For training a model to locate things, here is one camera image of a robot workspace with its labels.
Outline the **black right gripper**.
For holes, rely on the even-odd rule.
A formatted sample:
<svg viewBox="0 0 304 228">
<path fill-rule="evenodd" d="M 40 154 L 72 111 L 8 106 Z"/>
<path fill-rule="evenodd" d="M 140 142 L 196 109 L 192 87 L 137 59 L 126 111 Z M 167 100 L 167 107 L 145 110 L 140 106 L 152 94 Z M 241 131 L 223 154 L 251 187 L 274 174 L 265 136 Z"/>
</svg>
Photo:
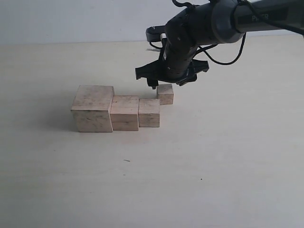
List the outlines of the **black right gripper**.
<svg viewBox="0 0 304 228">
<path fill-rule="evenodd" d="M 159 82 L 183 86 L 196 81 L 198 73 L 209 70 L 206 60 L 194 59 L 197 45 L 189 46 L 178 41 L 175 46 L 167 38 L 162 39 L 162 44 L 157 60 L 135 69 L 136 79 L 147 79 L 152 90 L 159 86 Z"/>
</svg>

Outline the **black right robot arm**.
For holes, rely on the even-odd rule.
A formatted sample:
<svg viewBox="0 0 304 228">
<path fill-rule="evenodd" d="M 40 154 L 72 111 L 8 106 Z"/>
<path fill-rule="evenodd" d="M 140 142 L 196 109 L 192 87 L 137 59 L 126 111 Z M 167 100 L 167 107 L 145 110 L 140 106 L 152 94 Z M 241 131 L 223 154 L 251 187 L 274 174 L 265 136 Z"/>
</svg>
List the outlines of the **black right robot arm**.
<svg viewBox="0 0 304 228">
<path fill-rule="evenodd" d="M 163 26 L 146 30 L 150 44 L 161 42 L 159 58 L 135 70 L 155 89 L 159 82 L 182 86 L 197 80 L 209 69 L 195 56 L 219 44 L 244 42 L 254 31 L 288 30 L 304 33 L 304 3 L 301 0 L 211 0 L 203 5 L 177 2 L 182 11 Z"/>
</svg>

